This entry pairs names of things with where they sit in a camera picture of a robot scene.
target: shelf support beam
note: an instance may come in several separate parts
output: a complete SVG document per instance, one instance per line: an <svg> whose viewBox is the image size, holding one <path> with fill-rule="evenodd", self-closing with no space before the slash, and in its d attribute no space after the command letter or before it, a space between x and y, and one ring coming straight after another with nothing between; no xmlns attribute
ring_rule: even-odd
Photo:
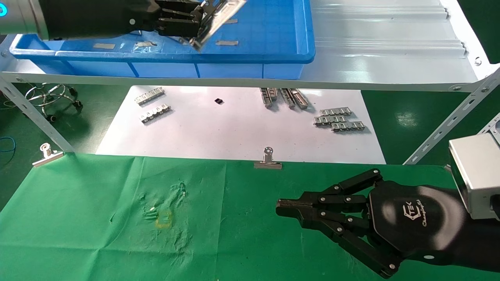
<svg viewBox="0 0 500 281"><path fill-rule="evenodd" d="M10 82L0 75L0 91L4 93L33 123L35 123L64 152L75 152L71 144L45 119L45 117Z"/></svg>
<svg viewBox="0 0 500 281"><path fill-rule="evenodd" d="M403 165L417 164L436 144L438 144L467 114L469 114L489 93L500 84L500 67L488 76L436 130L411 154Z"/></svg>

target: metal shelf frame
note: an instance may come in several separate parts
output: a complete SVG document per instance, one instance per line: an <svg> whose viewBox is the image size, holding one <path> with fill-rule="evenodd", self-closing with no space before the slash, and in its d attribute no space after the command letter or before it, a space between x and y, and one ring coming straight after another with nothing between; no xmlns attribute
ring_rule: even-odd
<svg viewBox="0 0 500 281"><path fill-rule="evenodd" d="M0 44L0 90L66 152L75 150L12 83L471 93L404 162L413 165L499 85L500 64L488 63L456 0L381 0L372 5L367 0L311 1L316 58L299 80L47 74L31 61L10 55L15 35L9 35ZM421 26L437 33L429 35ZM407 38L412 33L414 38Z"/></svg>

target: corrugated metal panel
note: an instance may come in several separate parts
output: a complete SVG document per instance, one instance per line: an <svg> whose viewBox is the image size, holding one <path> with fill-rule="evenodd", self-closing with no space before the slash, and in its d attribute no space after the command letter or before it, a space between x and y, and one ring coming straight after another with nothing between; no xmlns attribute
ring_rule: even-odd
<svg viewBox="0 0 500 281"><path fill-rule="evenodd" d="M304 68L301 80L375 84L478 80L438 0L312 0L311 8L316 60Z"/></svg>

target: stack of metal parts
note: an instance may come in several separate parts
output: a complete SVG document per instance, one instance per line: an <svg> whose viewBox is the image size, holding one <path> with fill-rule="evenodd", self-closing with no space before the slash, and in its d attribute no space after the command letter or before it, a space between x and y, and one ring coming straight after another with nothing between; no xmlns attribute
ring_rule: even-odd
<svg viewBox="0 0 500 281"><path fill-rule="evenodd" d="M163 89L163 87L158 87L156 89L150 90L149 92L143 93L142 95L136 97L134 101L138 105L142 106L147 102L150 102L152 100L157 99L160 96L163 96L164 94L165 90ZM139 120L142 123L146 124L147 122L157 118L158 116L161 116L166 112L169 112L171 109L172 107L170 107L170 105L164 103L139 116Z"/></svg>
<svg viewBox="0 0 500 281"><path fill-rule="evenodd" d="M260 88L260 93L262 94L262 102L266 108L273 105L273 101L278 98L278 92L281 92L283 100L288 105L290 109L294 108L295 105L301 110L305 110L309 106L308 100L302 95L299 89L294 88Z"/></svg>
<svg viewBox="0 0 500 281"><path fill-rule="evenodd" d="M314 117L314 126L331 126L334 133L347 131L363 131L366 127L361 121L348 122L346 116L353 112L349 107L337 107L322 109L319 111L321 116Z"/></svg>

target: white metal shelf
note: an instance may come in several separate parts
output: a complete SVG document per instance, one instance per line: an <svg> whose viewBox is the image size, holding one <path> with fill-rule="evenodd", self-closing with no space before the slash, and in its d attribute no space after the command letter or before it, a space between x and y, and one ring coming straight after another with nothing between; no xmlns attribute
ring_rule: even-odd
<svg viewBox="0 0 500 281"><path fill-rule="evenodd" d="M316 57L299 80L54 75L9 55L0 70L9 82L473 92L498 68L456 0L312 0L311 10Z"/></svg>

